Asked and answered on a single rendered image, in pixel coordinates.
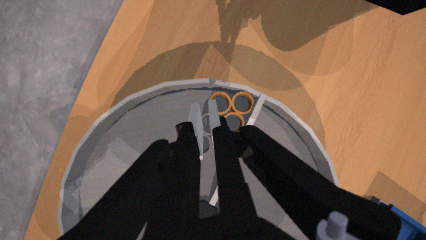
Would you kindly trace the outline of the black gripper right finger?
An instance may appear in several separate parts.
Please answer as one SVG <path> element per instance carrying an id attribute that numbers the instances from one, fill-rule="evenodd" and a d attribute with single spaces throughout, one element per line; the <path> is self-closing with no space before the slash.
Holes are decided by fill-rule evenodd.
<path id="1" fill-rule="evenodd" d="M 392 210 L 337 187 L 254 125 L 230 131 L 216 100 L 208 107 L 222 240 L 266 240 L 238 158 L 309 240 L 397 240 Z"/>

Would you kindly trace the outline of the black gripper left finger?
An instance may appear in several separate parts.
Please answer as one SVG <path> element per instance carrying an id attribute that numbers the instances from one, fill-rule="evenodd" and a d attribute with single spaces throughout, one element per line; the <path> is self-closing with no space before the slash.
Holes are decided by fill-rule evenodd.
<path id="1" fill-rule="evenodd" d="M 199 102 L 191 103 L 188 121 L 175 127 L 177 141 L 153 142 L 57 240 L 136 240 L 146 222 L 142 240 L 183 240 L 185 217 L 199 218 L 203 159 Z"/>

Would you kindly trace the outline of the bronze bushing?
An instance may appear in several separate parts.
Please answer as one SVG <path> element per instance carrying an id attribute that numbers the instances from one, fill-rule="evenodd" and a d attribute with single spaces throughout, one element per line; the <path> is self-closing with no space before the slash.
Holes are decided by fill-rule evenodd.
<path id="1" fill-rule="evenodd" d="M 218 112 L 218 114 L 219 115 L 223 115 L 223 114 L 225 114 L 225 113 L 227 113 L 229 110 L 230 110 L 230 108 L 231 108 L 231 99 L 230 99 L 230 97 L 226 94 L 226 93 L 224 93 L 224 92 L 216 92 L 216 93 L 214 93 L 211 97 L 210 97 L 210 99 L 209 100 L 213 100 L 215 97 L 217 97 L 217 96 L 222 96 L 222 97 L 224 97 L 226 100 L 227 100 L 227 102 L 228 102 L 228 107 L 227 107 L 227 109 L 224 111 L 224 112 Z"/>
<path id="2" fill-rule="evenodd" d="M 234 107 L 234 99 L 235 99 L 235 97 L 237 97 L 237 96 L 243 96 L 243 97 L 245 97 L 245 98 L 248 100 L 248 102 L 249 102 L 249 107 L 248 107 L 248 109 L 247 109 L 245 112 L 240 112 L 240 111 L 238 111 L 238 110 Z M 231 101 L 232 101 L 232 102 L 231 102 L 231 110 L 232 110 L 233 112 L 239 113 L 240 115 L 244 115 L 244 114 L 249 113 L 249 112 L 253 109 L 253 107 L 254 107 L 254 99 L 253 99 L 253 97 L 252 97 L 249 93 L 247 93 L 247 92 L 238 92 L 238 93 L 236 93 L 236 94 L 232 97 Z"/>
<path id="3" fill-rule="evenodd" d="M 239 129 L 242 127 L 242 126 L 245 126 L 245 121 L 244 121 L 244 119 L 243 119 L 243 117 L 239 114 L 239 113 L 236 113 L 236 112 L 230 112 L 230 113 L 228 113 L 228 114 L 226 114 L 225 116 L 223 116 L 223 117 L 227 117 L 227 116 L 229 116 L 229 115 L 235 115 L 235 116 L 237 116 L 238 118 L 239 118 L 239 121 L 240 121 L 240 126 L 239 126 L 239 128 L 236 130 L 236 131 L 234 131 L 234 132 L 239 132 Z"/>

